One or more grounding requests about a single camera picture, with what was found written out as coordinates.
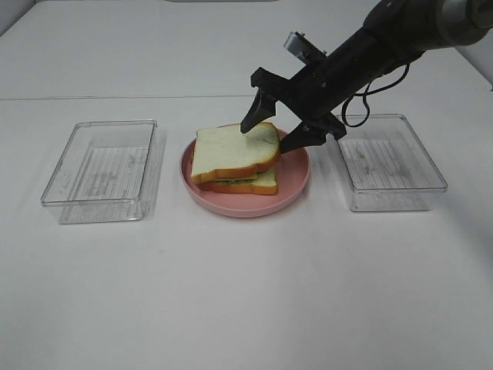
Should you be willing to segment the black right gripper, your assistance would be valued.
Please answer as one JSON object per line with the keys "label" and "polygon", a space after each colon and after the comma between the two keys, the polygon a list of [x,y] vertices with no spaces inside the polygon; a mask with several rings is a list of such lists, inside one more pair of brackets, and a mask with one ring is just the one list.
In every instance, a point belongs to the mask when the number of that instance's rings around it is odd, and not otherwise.
{"label": "black right gripper", "polygon": [[293,77],[286,79],[258,68],[250,77],[257,94],[240,132],[248,133],[257,124],[276,115],[276,103],[282,102],[302,122],[280,141],[280,153],[285,154],[308,146],[326,143],[327,134],[340,139],[347,134],[344,124],[331,113],[329,82],[324,68],[327,60],[305,65]]}

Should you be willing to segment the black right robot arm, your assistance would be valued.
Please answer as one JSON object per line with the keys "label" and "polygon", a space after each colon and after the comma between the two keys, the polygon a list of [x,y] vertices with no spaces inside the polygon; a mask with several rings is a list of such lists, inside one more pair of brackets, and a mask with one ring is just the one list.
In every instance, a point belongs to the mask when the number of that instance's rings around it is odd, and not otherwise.
{"label": "black right robot arm", "polygon": [[284,47],[304,67],[290,79],[258,68],[250,77],[257,94],[240,130],[275,116],[282,102],[300,124],[280,141],[281,153],[322,145],[327,135],[339,140],[350,126],[350,101],[366,100],[375,79],[409,67],[428,50],[475,44],[491,28],[490,1],[380,1],[330,55],[292,32]]}

